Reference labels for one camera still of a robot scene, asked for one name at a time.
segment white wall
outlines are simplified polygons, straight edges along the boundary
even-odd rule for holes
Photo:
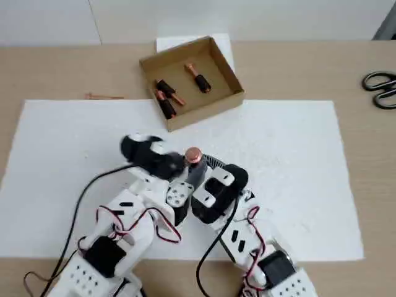
[[[371,39],[394,0],[91,0],[105,43],[228,32],[234,40]]]
[[[0,45],[100,44],[87,0],[0,0]]]
[[[228,32],[234,40],[371,39],[394,0],[0,0],[0,45],[133,43]]]

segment small copper rod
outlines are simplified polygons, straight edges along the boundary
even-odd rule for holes
[[[123,96],[109,96],[109,95],[98,95],[98,94],[93,94],[93,93],[86,93],[84,96],[85,99],[124,99]]]

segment copper cylinder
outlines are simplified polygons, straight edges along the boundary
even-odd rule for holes
[[[191,73],[192,76],[197,77],[199,75],[193,63],[187,63],[184,65],[184,67],[188,72]]]
[[[196,164],[201,161],[202,152],[197,147],[190,147],[189,149],[186,150],[186,153],[184,154],[184,156],[186,157],[186,160],[188,163]]]

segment black cable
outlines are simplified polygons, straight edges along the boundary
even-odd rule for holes
[[[35,271],[29,271],[29,272],[27,272],[27,273],[25,274],[25,276],[24,276],[24,287],[25,287],[25,289],[26,289],[26,292],[29,294],[29,296],[30,296],[30,297],[34,297],[33,292],[31,291],[29,285],[27,284],[27,277],[28,277],[29,275],[32,274],[32,275],[34,275],[36,278],[38,278],[39,280],[41,280],[41,281],[43,281],[43,282],[49,282],[49,281],[51,281],[51,280],[54,280],[55,278],[57,278],[58,276],[60,276],[60,274],[61,274],[62,271],[66,268],[66,266],[68,265],[68,263],[69,263],[70,260],[72,259],[72,256],[73,256],[76,252],[77,252],[77,250],[75,250],[75,251],[71,254],[69,260],[67,260],[67,262],[63,265],[62,269],[61,269],[54,277],[45,278],[45,277],[43,277],[42,275],[38,274],[38,273],[35,272]]]
[[[212,242],[212,244],[209,246],[209,248],[206,250],[205,254],[202,256],[201,260],[198,263],[197,266],[197,270],[196,270],[196,278],[197,278],[197,283],[198,283],[198,287],[200,289],[200,291],[202,292],[202,294],[205,297],[210,297],[208,295],[208,293],[206,293],[204,287],[202,286],[201,282],[200,282],[200,276],[199,276],[199,272],[200,272],[200,268],[202,266],[202,264],[205,262],[207,256],[210,254],[210,252],[212,251],[212,249],[215,247],[215,245],[219,242],[219,240],[222,238],[225,230],[227,230],[228,226],[230,225],[231,221],[234,219],[236,210],[238,209],[238,198],[237,200],[235,200],[235,204],[234,204],[234,209],[233,212],[231,213],[230,217],[228,218],[226,224],[224,225],[223,229],[220,231],[220,233],[217,235],[217,237],[215,238],[215,240]]]
[[[50,288],[50,286],[51,286],[51,284],[52,284],[52,282],[53,282],[53,280],[54,280],[54,278],[55,278],[55,276],[56,276],[56,274],[57,274],[57,272],[58,272],[58,269],[60,268],[60,266],[61,266],[61,264],[62,264],[62,261],[63,261],[63,259],[64,259],[65,254],[66,254],[67,248],[69,247],[69,243],[70,243],[70,240],[71,240],[71,237],[72,237],[72,234],[73,234],[74,225],[75,225],[75,221],[76,221],[76,219],[77,219],[77,214],[78,214],[78,212],[79,212],[79,208],[80,208],[80,204],[81,204],[82,198],[84,197],[84,195],[85,195],[85,193],[87,192],[88,188],[89,188],[95,181],[97,181],[98,179],[100,179],[100,178],[102,178],[102,177],[104,177],[104,176],[107,176],[107,175],[110,175],[110,174],[113,174],[113,173],[117,173],[117,172],[120,172],[120,171],[122,171],[122,170],[129,169],[129,168],[132,168],[132,167],[135,167],[135,165],[133,165],[133,164],[128,164],[128,165],[125,165],[125,166],[122,166],[122,167],[119,167],[119,168],[116,168],[116,169],[113,169],[113,170],[104,172],[104,173],[102,173],[102,174],[96,175],[96,176],[85,186],[84,190],[81,192],[80,197],[79,197],[79,199],[77,200],[77,203],[76,203],[76,205],[75,205],[74,214],[73,214],[73,219],[72,219],[72,225],[71,225],[71,227],[70,227],[69,234],[68,234],[67,239],[66,239],[66,243],[65,243],[64,248],[63,248],[63,251],[62,251],[62,253],[61,253],[61,257],[59,258],[58,263],[56,264],[56,266],[55,266],[55,268],[54,268],[54,271],[53,271],[53,273],[51,274],[51,277],[49,278],[49,281],[48,281],[48,283],[46,284],[46,286],[45,286],[43,292],[41,293],[40,297],[44,297],[45,294],[48,292],[48,290],[49,290],[49,288]]]

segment black rubber grip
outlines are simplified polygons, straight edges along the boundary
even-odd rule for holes
[[[160,103],[162,112],[165,115],[166,119],[171,119],[172,116],[176,115],[176,112],[169,100],[159,100],[158,102]]]
[[[167,97],[170,97],[171,94],[176,93],[176,91],[168,85],[163,79],[157,82],[157,89],[164,92]]]
[[[197,75],[195,78],[195,81],[199,87],[199,90],[202,93],[208,93],[210,91],[210,89],[212,88],[210,86],[210,84],[208,83],[208,81],[206,80],[206,78],[202,74]]]

